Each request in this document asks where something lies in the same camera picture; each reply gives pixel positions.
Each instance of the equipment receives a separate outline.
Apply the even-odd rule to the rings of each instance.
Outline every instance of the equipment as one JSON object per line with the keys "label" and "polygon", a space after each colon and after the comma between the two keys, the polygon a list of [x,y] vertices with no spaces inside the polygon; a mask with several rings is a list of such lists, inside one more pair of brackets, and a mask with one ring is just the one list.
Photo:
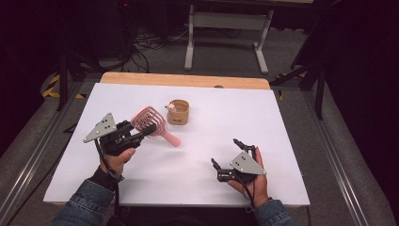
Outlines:
{"label": "equipment", "polygon": [[213,158],[211,159],[217,171],[217,180],[219,182],[234,180],[241,184],[248,185],[253,182],[258,175],[266,175],[266,171],[256,162],[255,146],[245,145],[238,139],[234,139],[233,141],[243,150],[230,162],[233,169],[222,169]]}
{"label": "equipment", "polygon": [[145,128],[142,128],[139,133],[131,135],[130,131],[133,129],[133,125],[128,121],[115,124],[112,113],[108,113],[83,140],[83,142],[87,143],[94,139],[97,152],[106,165],[109,174],[118,181],[123,180],[123,177],[117,176],[115,172],[108,167],[105,161],[106,155],[118,156],[126,149],[137,148],[140,146],[141,140],[143,140],[145,136],[156,131],[156,125],[154,123],[148,124]]}

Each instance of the wooden table edge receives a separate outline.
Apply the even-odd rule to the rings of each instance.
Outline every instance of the wooden table edge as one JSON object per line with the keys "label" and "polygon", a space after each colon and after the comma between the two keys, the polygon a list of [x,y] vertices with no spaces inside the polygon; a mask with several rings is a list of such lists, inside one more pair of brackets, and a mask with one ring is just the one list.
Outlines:
{"label": "wooden table edge", "polygon": [[269,82],[263,78],[161,73],[104,73],[100,83],[204,88],[221,86],[227,89],[270,89]]}

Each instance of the table leg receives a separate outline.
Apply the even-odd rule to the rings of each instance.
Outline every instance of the table leg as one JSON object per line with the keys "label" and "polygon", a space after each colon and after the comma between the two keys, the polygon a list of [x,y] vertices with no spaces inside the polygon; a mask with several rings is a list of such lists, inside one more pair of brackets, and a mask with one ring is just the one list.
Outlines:
{"label": "table leg", "polygon": [[194,54],[194,6],[190,6],[190,14],[188,16],[188,44],[187,52],[185,54],[184,69],[190,71],[193,65],[193,54]]}
{"label": "table leg", "polygon": [[261,68],[261,73],[268,73],[267,65],[264,60],[262,48],[264,44],[264,40],[266,39],[267,31],[269,30],[270,23],[273,17],[273,10],[269,10],[267,12],[267,17],[264,18],[264,23],[261,31],[261,37],[259,38],[259,42],[253,43],[256,57],[258,58],[259,67]]}

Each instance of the hairbrush handle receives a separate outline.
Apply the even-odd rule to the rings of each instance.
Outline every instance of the hairbrush handle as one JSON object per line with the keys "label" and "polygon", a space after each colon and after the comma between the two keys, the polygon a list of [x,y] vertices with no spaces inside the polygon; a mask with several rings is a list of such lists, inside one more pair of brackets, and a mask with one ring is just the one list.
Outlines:
{"label": "hairbrush handle", "polygon": [[171,145],[173,145],[174,147],[179,147],[180,146],[180,139],[173,136],[170,132],[165,131],[165,133],[162,135],[162,137],[169,142]]}

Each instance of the forearm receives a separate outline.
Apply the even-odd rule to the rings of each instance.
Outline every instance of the forearm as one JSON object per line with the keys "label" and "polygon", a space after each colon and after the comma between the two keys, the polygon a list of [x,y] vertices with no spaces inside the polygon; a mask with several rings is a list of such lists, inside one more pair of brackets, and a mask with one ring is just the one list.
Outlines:
{"label": "forearm", "polygon": [[269,200],[256,208],[255,217],[261,226],[296,225],[279,200]]}
{"label": "forearm", "polygon": [[114,193],[86,180],[53,220],[53,225],[102,225]]}

